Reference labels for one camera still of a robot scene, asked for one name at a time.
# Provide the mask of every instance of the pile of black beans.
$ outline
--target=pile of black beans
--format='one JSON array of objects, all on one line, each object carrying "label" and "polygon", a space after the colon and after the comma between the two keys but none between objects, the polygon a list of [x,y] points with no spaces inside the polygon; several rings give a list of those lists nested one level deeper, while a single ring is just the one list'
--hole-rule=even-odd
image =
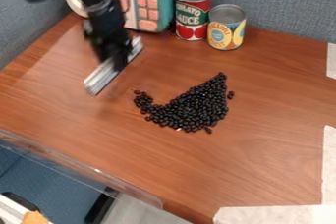
[{"label": "pile of black beans", "polygon": [[184,130],[186,133],[206,130],[212,134],[211,128],[224,119],[229,111],[225,82],[226,76],[219,73],[204,84],[194,86],[170,100],[166,105],[153,104],[153,98],[146,92],[136,90],[134,103],[140,108],[141,114],[147,115],[146,121],[152,121],[161,127]]}]

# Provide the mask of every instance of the pink button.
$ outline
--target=pink button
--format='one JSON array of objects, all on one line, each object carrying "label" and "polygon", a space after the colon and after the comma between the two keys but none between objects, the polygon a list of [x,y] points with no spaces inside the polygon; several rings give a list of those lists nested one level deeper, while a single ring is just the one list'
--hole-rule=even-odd
[{"label": "pink button", "polygon": [[146,0],[137,0],[138,5],[141,7],[145,7],[147,5]]},{"label": "pink button", "polygon": [[147,18],[148,11],[145,8],[139,8],[139,15],[141,18]]},{"label": "pink button", "polygon": [[157,21],[159,19],[159,12],[156,10],[149,10],[149,18]]},{"label": "pink button", "polygon": [[148,21],[148,20],[140,20],[139,26],[143,30],[147,31],[156,31],[157,30],[157,22]]},{"label": "pink button", "polygon": [[148,0],[148,7],[150,9],[157,9],[157,0]]}]

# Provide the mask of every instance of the white tape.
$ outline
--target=white tape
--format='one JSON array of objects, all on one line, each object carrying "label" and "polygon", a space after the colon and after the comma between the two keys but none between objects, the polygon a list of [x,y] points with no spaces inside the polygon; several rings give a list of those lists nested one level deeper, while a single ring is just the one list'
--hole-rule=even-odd
[{"label": "white tape", "polygon": [[322,181],[323,205],[222,207],[214,224],[335,224],[336,129],[330,126],[324,128]]},{"label": "white tape", "polygon": [[336,205],[336,129],[330,126],[324,128],[322,203]]},{"label": "white tape", "polygon": [[336,79],[336,44],[328,44],[327,76]]},{"label": "white tape", "polygon": [[223,207],[214,224],[335,224],[336,205]]}]

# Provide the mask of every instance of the yellow can label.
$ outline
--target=yellow can label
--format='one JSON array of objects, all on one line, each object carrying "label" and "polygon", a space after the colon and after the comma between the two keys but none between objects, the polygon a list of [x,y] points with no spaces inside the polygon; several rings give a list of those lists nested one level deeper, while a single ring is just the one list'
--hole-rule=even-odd
[{"label": "yellow can label", "polygon": [[243,43],[246,20],[238,24],[225,26],[212,22],[208,25],[208,43],[220,50],[230,50],[239,47]]}]

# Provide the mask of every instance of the tomato image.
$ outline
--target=tomato image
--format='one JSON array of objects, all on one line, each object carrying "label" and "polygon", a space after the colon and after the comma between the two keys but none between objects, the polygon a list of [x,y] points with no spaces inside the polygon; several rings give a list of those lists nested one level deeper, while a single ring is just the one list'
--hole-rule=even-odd
[{"label": "tomato image", "polygon": [[195,30],[195,37],[199,39],[205,38],[207,26],[199,27]]},{"label": "tomato image", "polygon": [[176,25],[176,30],[183,39],[190,39],[194,35],[191,28],[187,28],[183,25]]}]

